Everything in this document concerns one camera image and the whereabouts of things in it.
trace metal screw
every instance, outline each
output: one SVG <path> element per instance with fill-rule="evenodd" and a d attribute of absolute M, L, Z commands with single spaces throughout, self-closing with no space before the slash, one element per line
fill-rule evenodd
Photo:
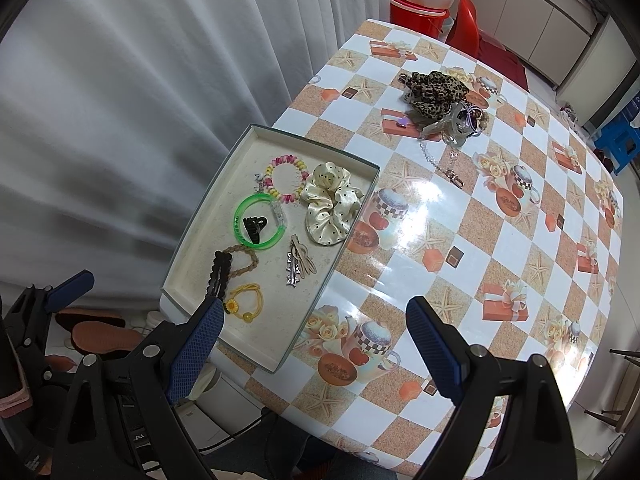
<path fill-rule="evenodd" d="M 160 347 L 158 345 L 145 346 L 142 351 L 144 357 L 156 357 L 160 353 Z"/>
<path fill-rule="evenodd" d="M 97 360 L 98 358 L 95 356 L 95 354 L 85 355 L 84 358 L 82 359 L 82 364 L 84 366 L 91 366 L 95 364 Z"/>
<path fill-rule="evenodd" d="M 542 368 L 546 366 L 546 359 L 544 356 L 540 355 L 540 354 L 533 354 L 531 356 L 531 360 L 533 361 L 533 364 L 535 364 L 536 366 Z"/>
<path fill-rule="evenodd" d="M 482 345 L 471 345 L 469 349 L 476 357 L 484 357 L 487 354 L 486 348 Z"/>

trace table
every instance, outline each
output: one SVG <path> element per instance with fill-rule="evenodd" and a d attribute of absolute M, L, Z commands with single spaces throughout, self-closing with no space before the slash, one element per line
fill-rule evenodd
<path fill-rule="evenodd" d="M 391 56 L 372 55 L 372 46 Z M 489 99 L 489 127 L 470 138 L 454 162 L 462 189 L 435 171 L 417 139 L 405 136 L 411 124 L 396 122 L 410 109 L 398 75 L 433 70 L 457 75 L 470 88 L 485 77 L 503 96 Z M 367 226 L 360 225 L 375 230 L 378 241 L 349 243 L 276 374 L 220 346 L 212 360 L 224 374 L 335 447 L 413 475 L 453 411 L 406 330 L 407 301 L 424 295 L 470 344 L 511 359 L 544 354 L 569 405 L 607 322 L 623 201 L 604 167 L 558 117 L 465 54 L 368 20 L 274 127 L 380 166 L 379 191 L 364 206 Z M 447 167 L 450 148 L 427 144 Z M 513 194 L 504 199 L 506 188 Z M 384 357 L 374 342 L 388 347 Z M 358 379 L 346 386 L 325 382 L 321 357 L 343 352 L 359 364 Z M 497 398 L 468 476 L 482 474 L 505 407 Z"/>

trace curtain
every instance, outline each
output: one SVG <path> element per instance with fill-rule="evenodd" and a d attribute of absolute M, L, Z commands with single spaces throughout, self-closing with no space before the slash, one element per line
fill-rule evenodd
<path fill-rule="evenodd" d="M 0 44 L 5 302 L 87 268 L 96 304 L 157 307 L 246 125 L 273 124 L 388 14 L 388 0 L 30 0 Z"/>

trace pink and yellow bracelet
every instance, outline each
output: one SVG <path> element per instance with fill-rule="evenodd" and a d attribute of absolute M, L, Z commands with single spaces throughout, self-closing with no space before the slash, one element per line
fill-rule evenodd
<path fill-rule="evenodd" d="M 293 164 L 300 171 L 302 182 L 300 182 L 300 185 L 293 193 L 283 194 L 273 186 L 273 170 L 281 164 Z M 280 200 L 282 203 L 293 203 L 300 198 L 300 193 L 305 189 L 308 177 L 309 172 L 306 170 L 306 164 L 295 155 L 277 156 L 271 161 L 271 164 L 268 165 L 267 169 L 264 171 L 264 179 L 262 180 L 264 184 L 264 192 L 270 194 L 276 200 Z"/>

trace blue gripper pad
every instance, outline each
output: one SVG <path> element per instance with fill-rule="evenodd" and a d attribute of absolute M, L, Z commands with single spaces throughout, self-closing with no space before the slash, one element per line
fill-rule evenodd
<path fill-rule="evenodd" d="M 172 406 L 189 395 L 225 322 L 222 301 L 211 299 L 215 301 L 171 363 L 169 385 L 164 394 Z"/>
<path fill-rule="evenodd" d="M 94 275 L 86 269 L 81 270 L 47 294 L 47 303 L 44 305 L 45 312 L 52 314 L 69 306 L 94 288 L 94 283 Z"/>
<path fill-rule="evenodd" d="M 406 326 L 440 395 L 451 399 L 455 406 L 459 405 L 464 396 L 462 383 L 468 365 L 464 366 L 466 359 L 463 355 L 458 355 L 460 359 L 456 358 L 443 338 L 443 335 L 451 335 L 450 332 L 446 333 L 448 329 L 457 330 L 445 325 L 424 298 L 412 298 L 407 303 Z M 464 342 L 460 334 L 456 335 Z"/>

